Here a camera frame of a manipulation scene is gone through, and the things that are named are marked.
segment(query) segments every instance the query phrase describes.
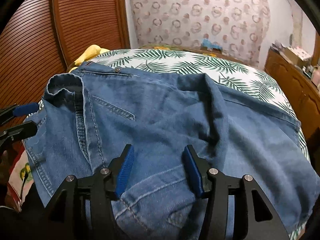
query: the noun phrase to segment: metal screw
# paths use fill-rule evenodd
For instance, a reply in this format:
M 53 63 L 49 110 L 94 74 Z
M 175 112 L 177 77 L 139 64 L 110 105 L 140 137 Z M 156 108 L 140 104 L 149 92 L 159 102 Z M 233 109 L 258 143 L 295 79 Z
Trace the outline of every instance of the metal screw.
M 216 175 L 216 174 L 218 174 L 218 170 L 217 169 L 214 169 L 214 168 L 211 168 L 210 170 L 209 170 L 209 173 L 211 173 L 211 174 L 213 174 L 213 175 Z
M 244 176 L 244 179 L 246 181 L 251 181 L 251 180 L 253 180 L 253 177 L 251 175 L 247 174 L 247 175 Z
M 110 170 L 108 168 L 102 168 L 100 170 L 100 173 L 103 174 L 103 175 L 107 175 L 109 172 L 110 172 Z
M 75 176 L 73 176 L 73 175 L 68 175 L 67 177 L 66 177 L 66 181 L 67 182 L 71 182 L 71 181 L 73 181 L 75 179 Z

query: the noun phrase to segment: wooden wardrobe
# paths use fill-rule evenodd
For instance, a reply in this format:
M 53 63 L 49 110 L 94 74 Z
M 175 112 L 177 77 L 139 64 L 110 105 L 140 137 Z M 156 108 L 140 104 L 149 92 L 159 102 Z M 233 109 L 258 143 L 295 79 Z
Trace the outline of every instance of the wooden wardrobe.
M 0 35 L 0 108 L 38 102 L 92 44 L 130 47 L 124 0 L 25 0 Z

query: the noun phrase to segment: wall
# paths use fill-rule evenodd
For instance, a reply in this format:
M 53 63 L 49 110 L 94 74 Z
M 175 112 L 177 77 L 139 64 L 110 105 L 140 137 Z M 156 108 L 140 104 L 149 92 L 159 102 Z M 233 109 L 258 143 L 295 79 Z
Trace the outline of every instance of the wall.
M 308 16 L 303 12 L 303 24 L 302 24 L 302 48 L 313 55 L 316 41 L 316 29 Z
M 285 46 L 289 46 L 290 35 L 293 32 L 292 10 L 287 0 L 268 0 L 271 20 L 266 37 L 263 39 L 259 56 L 259 69 L 263 69 L 268 55 L 268 50 L 275 40 Z M 126 0 L 126 11 L 130 35 L 131 48 L 137 48 L 138 40 L 134 28 L 131 0 Z M 315 33 L 312 23 L 303 13 L 302 48 L 309 54 L 313 54 Z
M 131 0 L 125 0 L 125 8 L 127 13 L 130 47 L 131 49 L 137 49 L 139 45 L 138 45 L 136 31 L 134 29 L 133 15 L 131 10 Z
M 268 0 L 132 0 L 132 11 L 140 46 L 198 49 L 207 38 L 249 65 L 257 65 L 270 21 Z
M 289 46 L 293 30 L 292 12 L 287 0 L 268 0 L 270 8 L 270 26 L 264 38 L 259 57 L 259 69 L 263 69 L 268 56 L 268 50 L 275 40 Z

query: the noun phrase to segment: blue gripper pad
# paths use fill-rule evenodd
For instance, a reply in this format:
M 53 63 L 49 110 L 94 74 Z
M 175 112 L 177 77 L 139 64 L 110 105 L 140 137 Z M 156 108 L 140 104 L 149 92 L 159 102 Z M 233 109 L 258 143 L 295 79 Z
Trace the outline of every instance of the blue gripper pad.
M 186 166 L 186 171 L 189 175 L 189 181 L 191 187 L 198 198 L 201 198 L 204 194 L 202 186 L 202 176 L 196 166 L 195 160 L 192 157 L 191 152 L 188 149 L 188 146 L 184 148 L 182 153 L 182 158 Z
M 130 145 L 127 156 L 125 157 L 122 163 L 122 166 L 119 170 L 117 180 L 116 180 L 115 194 L 117 198 L 119 198 L 121 194 L 125 191 L 125 187 L 127 186 L 127 182 L 133 166 L 133 161 L 134 161 L 134 148 L 132 145 Z
M 13 116 L 24 116 L 27 114 L 35 113 L 39 110 L 39 104 L 38 103 L 31 103 L 23 106 L 16 107 L 12 114 Z

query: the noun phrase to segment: blue object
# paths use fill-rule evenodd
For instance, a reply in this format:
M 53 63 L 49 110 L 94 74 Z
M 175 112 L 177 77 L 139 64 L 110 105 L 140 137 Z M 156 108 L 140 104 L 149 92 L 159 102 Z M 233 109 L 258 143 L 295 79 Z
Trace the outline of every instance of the blue object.
M 187 146 L 184 148 L 182 158 L 185 161 L 185 166 L 186 170 L 188 171 L 192 189 L 194 190 L 196 196 L 198 198 L 201 198 L 204 193 L 201 174 Z
M 186 180 L 182 152 L 191 144 L 227 176 L 252 175 L 288 232 L 308 219 L 320 179 L 301 152 L 294 117 L 204 73 L 85 64 L 50 78 L 44 108 L 27 118 L 38 124 L 25 149 L 45 205 L 67 175 L 91 176 L 131 144 L 126 190 L 112 202 L 118 225 L 131 239 L 197 239 L 206 200 Z
M 27 105 L 17 106 L 13 111 L 13 116 L 24 116 L 28 114 L 35 113 L 39 110 L 39 104 L 38 103 L 31 103 Z
M 211 43 L 208 39 L 203 39 L 201 46 L 207 47 L 208 49 L 219 49 L 222 50 L 222 47 Z
M 122 163 L 121 169 L 117 177 L 115 193 L 118 198 L 121 196 L 121 194 L 125 190 L 125 187 L 127 186 L 127 182 L 130 176 L 133 162 L 134 162 L 134 148 L 133 146 L 131 146 L 127 153 L 127 156 L 124 159 L 124 162 Z

